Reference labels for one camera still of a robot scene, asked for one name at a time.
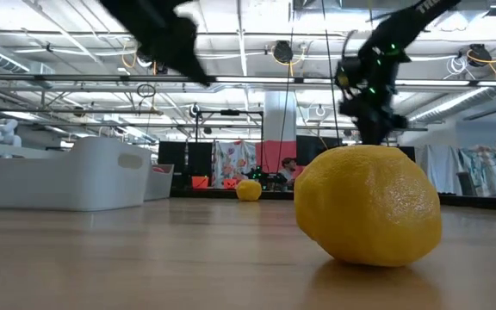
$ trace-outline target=orange object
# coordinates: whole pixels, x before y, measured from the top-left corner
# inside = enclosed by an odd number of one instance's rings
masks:
[[[209,177],[192,177],[193,189],[207,189]]]
[[[237,187],[237,179],[225,179],[223,180],[224,189],[235,189]]]

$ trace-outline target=patterned curtain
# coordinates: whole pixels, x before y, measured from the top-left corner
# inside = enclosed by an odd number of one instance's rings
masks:
[[[478,196],[496,197],[496,147],[460,149],[459,160],[470,173]]]
[[[256,145],[244,141],[215,142],[212,184],[223,189],[223,180],[247,178],[244,173],[256,168]]]

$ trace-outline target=lemon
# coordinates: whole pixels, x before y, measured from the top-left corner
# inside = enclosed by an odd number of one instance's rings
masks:
[[[242,202],[256,202],[262,195],[262,184],[253,180],[242,180],[237,185],[237,197]]]
[[[301,230],[337,260],[396,267],[441,238],[436,189],[402,151],[346,146],[320,154],[296,179]]]

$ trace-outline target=wooden table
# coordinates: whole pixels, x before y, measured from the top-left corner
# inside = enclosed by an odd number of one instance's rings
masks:
[[[378,269],[331,261],[291,201],[0,211],[7,309],[496,309],[496,212],[445,207],[431,255]]]

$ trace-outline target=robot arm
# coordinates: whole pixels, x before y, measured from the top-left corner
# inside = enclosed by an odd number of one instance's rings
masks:
[[[421,0],[396,11],[372,32],[357,56],[342,57],[338,62],[336,85],[344,92],[339,110],[356,119],[364,144],[380,145],[394,128],[407,127],[405,117],[395,115],[390,107],[399,64],[411,61],[405,48],[429,23],[459,2]],[[354,95],[351,89],[359,92]]]
[[[164,63],[193,81],[209,86],[195,56],[196,25],[174,12],[177,5],[191,0],[100,0],[101,4],[139,42],[138,52]]]

